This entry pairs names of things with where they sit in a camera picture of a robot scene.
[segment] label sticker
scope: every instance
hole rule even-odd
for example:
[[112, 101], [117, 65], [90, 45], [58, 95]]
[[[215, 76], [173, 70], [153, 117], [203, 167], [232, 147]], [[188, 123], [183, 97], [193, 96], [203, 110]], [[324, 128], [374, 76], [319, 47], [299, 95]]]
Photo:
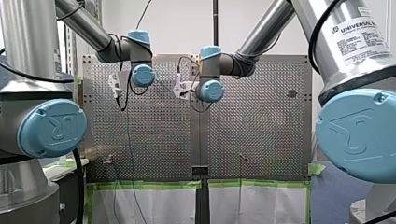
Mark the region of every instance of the label sticker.
[[62, 75], [61, 52], [58, 49], [53, 50], [53, 59], [55, 61], [56, 77], [62, 79], [63, 75]]
[[358, 7], [359, 12], [361, 13], [362, 16], [365, 17], [372, 17], [370, 9], [367, 7]]
[[384, 36], [372, 18], [360, 17], [343, 22], [333, 27], [332, 33], [346, 65], [375, 56], [390, 55]]

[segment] black cable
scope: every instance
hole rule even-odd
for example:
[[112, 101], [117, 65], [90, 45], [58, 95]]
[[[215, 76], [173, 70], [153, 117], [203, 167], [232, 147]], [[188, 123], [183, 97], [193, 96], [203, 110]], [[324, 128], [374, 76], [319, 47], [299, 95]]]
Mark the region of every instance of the black cable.
[[117, 35], [114, 34], [109, 34], [110, 36], [114, 36], [116, 38], [117, 44], [119, 46], [119, 49], [116, 49], [116, 55], [119, 58], [119, 63], [120, 63], [120, 71], [122, 71], [122, 67], [123, 67], [123, 61], [122, 61], [122, 47], [121, 47], [121, 42], [120, 39]]
[[244, 77], [245, 76], [244, 69], [242, 68], [242, 64], [239, 62], [239, 60], [237, 60], [235, 58], [235, 56], [232, 55], [232, 54], [228, 54], [228, 53], [223, 53], [223, 54], [229, 56], [230, 58], [232, 58], [233, 59], [233, 63], [236, 63], [236, 65], [238, 65], [238, 68], [239, 68], [239, 71], [240, 71], [241, 75], [239, 75], [239, 77], [233, 76], [233, 78], [241, 79], [242, 77]]
[[329, 19], [330, 15], [332, 14], [332, 11], [343, 1], [346, 0], [334, 0], [329, 7], [326, 9], [326, 11], [323, 13], [323, 15], [320, 17], [318, 20], [317, 24], [315, 25], [314, 31], [312, 32], [311, 39], [309, 40], [309, 48], [308, 48], [308, 57], [309, 57], [309, 62], [311, 62], [312, 68], [320, 74], [319, 68], [317, 63], [315, 62], [315, 50], [318, 42], [318, 36], [320, 34], [320, 31], [323, 27], [323, 24], [326, 22], [327, 19]]
[[[6, 49], [4, 49], [4, 48], [0, 49], [0, 55], [3, 54], [5, 51], [6, 51]], [[0, 62], [0, 66], [2, 66], [4, 69], [8, 70], [8, 72], [11, 72], [11, 73], [18, 75], [20, 77], [25, 77], [25, 78], [32, 79], [35, 81], [45, 81], [45, 82], [51, 82], [51, 83], [73, 83], [74, 82], [74, 79], [54, 80], [54, 79], [49, 79], [49, 78], [44, 78], [44, 77], [32, 76], [32, 75], [23, 73], [21, 71], [18, 71], [17, 69], [12, 68], [11, 66], [9, 66], [3, 62]]]
[[82, 7], [84, 7], [84, 3], [80, 4], [79, 7], [77, 7], [73, 11], [67, 13], [66, 15], [62, 16], [61, 18], [56, 19], [56, 21], [62, 21], [64, 19], [67, 19], [67, 18], [73, 16], [73, 14], [75, 14], [77, 11], [79, 11]]
[[149, 87], [146, 87], [142, 92], [136, 92], [136, 91], [134, 91], [134, 88], [132, 88], [132, 83], [131, 82], [129, 82], [129, 88], [131, 88], [131, 92], [134, 95], [144, 95], [149, 90]]
[[177, 67], [180, 67], [180, 65], [181, 65], [181, 60], [182, 60], [182, 59], [187, 59], [187, 60], [189, 60], [190, 62], [195, 63], [195, 65], [197, 65], [198, 67], [200, 66], [195, 60], [193, 60], [193, 59], [191, 59], [191, 58], [189, 58], [189, 57], [186, 57], [186, 56], [181, 56], [181, 57], [178, 59]]
[[[128, 109], [126, 110], [126, 132], [128, 133], [128, 149], [129, 149], [129, 151], [131, 153], [132, 176], [134, 176], [134, 152], [132, 151], [132, 146], [131, 146], [131, 133], [130, 133], [130, 130], [129, 130], [129, 111], [128, 111]], [[135, 187], [134, 187], [134, 180], [133, 179], [132, 179], [132, 188], [134, 189], [134, 200], [136, 202], [137, 208], [139, 209], [140, 215], [142, 216], [144, 223], [148, 224], [146, 219], [145, 219], [145, 216], [143, 214], [143, 211], [142, 211], [142, 208], [140, 206], [140, 203], [137, 200], [136, 190], [135, 190]]]
[[73, 156], [76, 161], [78, 173], [78, 212], [76, 224], [82, 224], [84, 218], [84, 171], [82, 170], [81, 157], [78, 149], [73, 150]]
[[210, 107], [213, 105], [213, 103], [209, 104], [209, 106], [208, 106], [206, 109], [204, 109], [204, 110], [199, 110], [199, 109], [195, 108], [195, 106], [192, 104], [192, 102], [191, 102], [191, 96], [192, 96], [192, 93], [194, 92], [194, 91], [192, 90], [192, 87], [194, 86], [194, 83], [196, 82], [198, 76], [199, 76], [199, 74], [197, 74], [197, 75], [195, 76], [194, 81], [193, 81], [192, 84], [191, 84], [190, 95], [189, 95], [189, 102], [190, 102], [191, 108], [192, 108], [195, 112], [202, 114], [202, 113], [205, 113], [207, 110], [209, 110]]
[[144, 46], [142, 43], [140, 43], [140, 42], [138, 42], [138, 41], [135, 41], [135, 40], [132, 39], [131, 37], [126, 36], [126, 35], [122, 35], [122, 36], [121, 36], [121, 40], [122, 40], [122, 39], [127, 39], [128, 41], [133, 41], [133, 42], [135, 42], [137, 45], [139, 45], [140, 47], [142, 47], [142, 48], [144, 48], [146, 51], [148, 51], [148, 53], [151, 55], [151, 58], [152, 58], [152, 56], [154, 55], [154, 54], [152, 53], [151, 49], [149, 49], [148, 47]]
[[384, 216], [381, 217], [376, 217], [373, 220], [370, 220], [368, 222], [365, 222], [364, 224], [376, 224], [376, 223], [380, 223], [382, 221], [388, 220], [390, 218], [396, 217], [396, 211], [390, 212], [385, 214]]
[[120, 182], [120, 176], [118, 175], [118, 172], [117, 172], [117, 169], [116, 169], [116, 164], [113, 164], [113, 166], [114, 166], [114, 171], [116, 172], [116, 175], [117, 175], [117, 178], [118, 178], [118, 180], [116, 182], [116, 186], [114, 187], [114, 192], [113, 192], [113, 194], [114, 194], [114, 196], [113, 196], [113, 213], [114, 213], [114, 217], [117, 220], [117, 223], [120, 224], [119, 216], [117, 216], [117, 211], [116, 211], [117, 186], [118, 186], [118, 184]]
[[148, 3], [146, 4], [145, 10], [143, 11], [143, 14], [142, 14], [142, 16], [140, 17], [140, 20], [139, 20], [139, 22], [138, 22], [137, 25], [136, 25], [136, 30], [139, 29], [140, 23], [142, 22], [143, 18], [145, 17], [146, 12], [147, 12], [147, 10], [148, 10], [148, 8], [149, 8], [149, 4], [151, 3], [151, 1], [152, 1], [152, 0], [148, 0]]

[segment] white paper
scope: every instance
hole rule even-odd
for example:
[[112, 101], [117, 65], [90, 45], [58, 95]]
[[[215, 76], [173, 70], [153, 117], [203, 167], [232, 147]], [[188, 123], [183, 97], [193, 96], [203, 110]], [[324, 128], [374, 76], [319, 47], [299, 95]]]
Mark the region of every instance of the white paper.
[[154, 224], [195, 224], [195, 190], [154, 192]]
[[209, 189], [210, 223], [238, 224], [239, 188]]
[[275, 224], [306, 222], [306, 189], [277, 189]]
[[210, 219], [215, 224], [305, 224], [306, 189], [259, 186], [212, 188]]
[[243, 186], [239, 224], [274, 223], [276, 188]]
[[[195, 224], [195, 192], [137, 189], [136, 197], [148, 224]], [[100, 190], [92, 197], [92, 224], [144, 224], [132, 189]]]

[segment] pegboard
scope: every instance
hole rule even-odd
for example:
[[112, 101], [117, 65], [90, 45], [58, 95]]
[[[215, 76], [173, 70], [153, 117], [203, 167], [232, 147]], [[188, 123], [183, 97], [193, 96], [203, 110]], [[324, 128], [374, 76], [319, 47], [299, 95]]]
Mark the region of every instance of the pegboard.
[[[222, 77], [225, 97], [204, 114], [171, 91], [180, 56], [155, 56], [155, 84], [143, 96], [130, 95], [131, 141], [127, 114], [120, 112], [107, 85], [119, 65], [84, 56], [90, 182], [191, 180], [193, 165], [208, 165], [208, 178], [305, 178], [312, 103], [312, 72], [305, 56], [264, 56], [252, 77]], [[183, 63], [182, 77], [191, 79], [190, 63]], [[109, 155], [113, 164], [104, 164]]]
[[223, 77], [210, 110], [209, 178], [302, 180], [310, 157], [312, 69], [305, 56], [264, 56], [252, 77]]
[[[84, 82], [85, 77], [91, 78], [91, 85], [84, 85], [84, 95], [90, 99], [85, 102], [90, 104], [89, 108], [84, 109], [91, 112], [88, 116], [93, 144], [89, 154], [92, 158], [89, 181], [191, 179], [189, 103], [178, 100], [172, 93], [178, 58], [154, 58], [156, 82], [142, 96], [130, 93], [128, 114], [120, 112], [107, 84], [108, 75], [118, 72], [119, 65], [99, 63], [91, 58], [84, 61], [87, 64]], [[123, 69], [129, 70], [130, 65], [125, 63]], [[183, 78], [188, 78], [189, 70], [183, 63]], [[120, 104], [125, 104], [125, 98], [120, 99]], [[113, 164], [104, 164], [109, 155]]]

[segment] black bracket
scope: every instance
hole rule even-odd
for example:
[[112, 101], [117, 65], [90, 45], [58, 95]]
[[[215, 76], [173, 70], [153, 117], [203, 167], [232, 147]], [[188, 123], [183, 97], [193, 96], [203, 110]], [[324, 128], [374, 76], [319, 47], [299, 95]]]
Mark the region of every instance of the black bracket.
[[208, 175], [209, 168], [207, 165], [192, 166], [192, 175]]

